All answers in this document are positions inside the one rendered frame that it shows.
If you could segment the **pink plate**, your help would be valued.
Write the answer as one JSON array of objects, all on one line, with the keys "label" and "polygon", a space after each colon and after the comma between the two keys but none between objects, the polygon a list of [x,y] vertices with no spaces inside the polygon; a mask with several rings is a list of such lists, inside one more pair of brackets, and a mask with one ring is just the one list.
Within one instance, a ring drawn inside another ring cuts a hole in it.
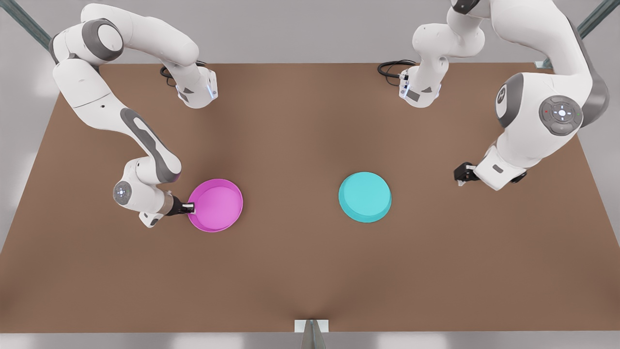
[{"label": "pink plate", "polygon": [[210,179],[198,185],[189,197],[194,212],[190,222],[204,232],[220,232],[233,225],[241,215],[241,190],[231,181]]}]

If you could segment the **blue plate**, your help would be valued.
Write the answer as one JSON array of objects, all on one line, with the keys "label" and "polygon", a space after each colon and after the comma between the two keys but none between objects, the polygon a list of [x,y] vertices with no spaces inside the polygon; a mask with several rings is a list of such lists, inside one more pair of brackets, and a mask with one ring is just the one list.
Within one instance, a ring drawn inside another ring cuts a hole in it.
[{"label": "blue plate", "polygon": [[363,223],[382,219],[390,210],[392,195],[386,181],[371,172],[348,176],[340,185],[338,199],[348,217]]}]

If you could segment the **silver frame post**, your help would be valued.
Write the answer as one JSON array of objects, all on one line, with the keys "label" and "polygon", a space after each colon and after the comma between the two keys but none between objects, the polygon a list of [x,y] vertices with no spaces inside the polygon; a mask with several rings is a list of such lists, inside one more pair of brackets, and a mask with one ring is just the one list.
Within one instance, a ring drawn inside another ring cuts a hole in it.
[{"label": "silver frame post", "polygon": [[29,35],[31,35],[46,51],[51,41],[49,34],[25,11],[16,0],[0,0],[4,9]]},{"label": "silver frame post", "polygon": [[328,332],[327,319],[296,319],[294,332],[303,334],[301,349],[326,349],[323,333]]},{"label": "silver frame post", "polygon": [[575,24],[582,39],[591,36],[605,20],[620,26],[620,0],[554,0]]}]

